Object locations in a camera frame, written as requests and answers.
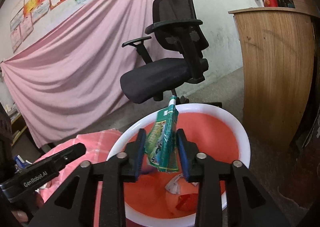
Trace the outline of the green snack wrapper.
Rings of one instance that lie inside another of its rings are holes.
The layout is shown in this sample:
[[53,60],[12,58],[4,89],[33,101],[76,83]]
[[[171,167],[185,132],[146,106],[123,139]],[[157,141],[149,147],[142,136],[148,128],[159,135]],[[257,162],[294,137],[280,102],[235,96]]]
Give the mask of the green snack wrapper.
[[158,111],[144,145],[148,165],[160,172],[179,171],[176,151],[176,125],[179,112],[176,96],[171,96],[166,108]]

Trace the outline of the red packet in bucket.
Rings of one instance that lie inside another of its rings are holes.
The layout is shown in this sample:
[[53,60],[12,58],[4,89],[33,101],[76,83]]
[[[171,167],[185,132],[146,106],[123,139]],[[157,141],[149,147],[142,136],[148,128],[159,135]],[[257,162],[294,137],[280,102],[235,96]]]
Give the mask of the red packet in bucket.
[[185,212],[195,212],[197,209],[198,194],[189,193],[178,196],[176,209]]

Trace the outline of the wooden low shelf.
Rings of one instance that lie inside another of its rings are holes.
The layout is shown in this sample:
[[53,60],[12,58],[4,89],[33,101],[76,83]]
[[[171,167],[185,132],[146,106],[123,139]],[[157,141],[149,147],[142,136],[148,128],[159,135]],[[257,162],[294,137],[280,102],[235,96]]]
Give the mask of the wooden low shelf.
[[20,139],[20,137],[28,129],[27,124],[21,113],[17,113],[11,120],[11,129],[13,134],[12,146]]

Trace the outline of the pink plaid tablecloth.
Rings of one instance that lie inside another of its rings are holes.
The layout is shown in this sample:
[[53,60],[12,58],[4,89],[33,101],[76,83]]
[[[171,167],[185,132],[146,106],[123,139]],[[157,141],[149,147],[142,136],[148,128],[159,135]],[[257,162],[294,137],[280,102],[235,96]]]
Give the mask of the pink plaid tablecloth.
[[43,201],[46,203],[53,193],[60,187],[60,185],[69,177],[69,175],[78,167],[78,165],[88,160],[92,164],[106,161],[109,152],[117,139],[121,136],[121,132],[116,129],[103,130],[95,133],[79,134],[74,139],[58,144],[45,155],[36,160],[39,162],[51,155],[54,155],[74,144],[82,143],[86,147],[85,155],[76,159],[75,161],[66,165],[66,167],[59,172],[59,176],[49,181],[44,187],[38,191]]

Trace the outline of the white crumpled wrapper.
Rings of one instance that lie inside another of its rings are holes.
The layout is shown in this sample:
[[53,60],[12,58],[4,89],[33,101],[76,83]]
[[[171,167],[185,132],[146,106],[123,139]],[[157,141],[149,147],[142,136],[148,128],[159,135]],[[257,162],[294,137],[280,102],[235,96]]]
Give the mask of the white crumpled wrapper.
[[185,183],[183,174],[177,174],[165,185],[165,190],[171,194],[181,194],[183,183]]

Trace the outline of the red white plastic bucket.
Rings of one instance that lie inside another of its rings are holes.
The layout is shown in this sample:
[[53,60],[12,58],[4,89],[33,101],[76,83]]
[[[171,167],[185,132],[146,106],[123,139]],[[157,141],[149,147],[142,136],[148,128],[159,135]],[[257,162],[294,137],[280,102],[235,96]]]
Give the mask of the red white plastic bucket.
[[[187,140],[197,144],[200,152],[217,161],[240,160],[250,164],[251,148],[245,129],[229,112],[208,104],[190,103],[177,106],[177,128]],[[154,172],[140,176],[135,184],[125,184],[125,214],[142,226],[193,226],[195,214],[176,210],[176,194],[165,190],[174,174]]]

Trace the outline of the pink hanging sheet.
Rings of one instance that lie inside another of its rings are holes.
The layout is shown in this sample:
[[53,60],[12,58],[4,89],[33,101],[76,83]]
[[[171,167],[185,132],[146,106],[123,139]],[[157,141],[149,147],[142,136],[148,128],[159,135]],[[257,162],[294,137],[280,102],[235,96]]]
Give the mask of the pink hanging sheet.
[[72,136],[128,99],[120,77],[143,62],[126,41],[152,24],[154,0],[92,0],[1,64],[35,144]]

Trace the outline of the wooden cabinet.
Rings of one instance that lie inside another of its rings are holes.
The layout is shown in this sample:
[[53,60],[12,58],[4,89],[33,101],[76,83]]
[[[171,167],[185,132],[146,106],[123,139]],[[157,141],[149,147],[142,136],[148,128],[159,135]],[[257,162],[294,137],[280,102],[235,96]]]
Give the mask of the wooden cabinet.
[[284,7],[229,12],[244,70],[245,128],[286,151],[309,99],[315,57],[312,15]]

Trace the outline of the black office chair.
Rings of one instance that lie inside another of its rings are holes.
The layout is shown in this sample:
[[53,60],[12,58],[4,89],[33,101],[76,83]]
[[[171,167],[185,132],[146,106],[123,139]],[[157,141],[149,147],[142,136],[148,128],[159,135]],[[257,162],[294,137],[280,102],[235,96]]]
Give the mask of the black office chair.
[[[193,0],[154,0],[152,19],[145,37],[122,44],[134,47],[145,63],[120,78],[124,95],[136,104],[150,98],[162,101],[166,91],[176,95],[176,88],[184,83],[199,84],[209,69],[202,53],[209,43],[200,29],[203,22],[196,17]],[[152,38],[163,49],[178,52],[182,57],[153,61],[144,45]]]

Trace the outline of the wall certificates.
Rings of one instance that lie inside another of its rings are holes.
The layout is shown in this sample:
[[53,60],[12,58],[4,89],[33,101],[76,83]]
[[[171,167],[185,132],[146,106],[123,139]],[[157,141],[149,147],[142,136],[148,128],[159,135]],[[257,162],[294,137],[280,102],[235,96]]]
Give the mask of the wall certificates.
[[[22,0],[12,11],[10,20],[10,40],[12,51],[16,52],[22,42],[34,30],[34,24],[43,18],[50,10],[67,0]],[[86,0],[74,0],[83,3]]]

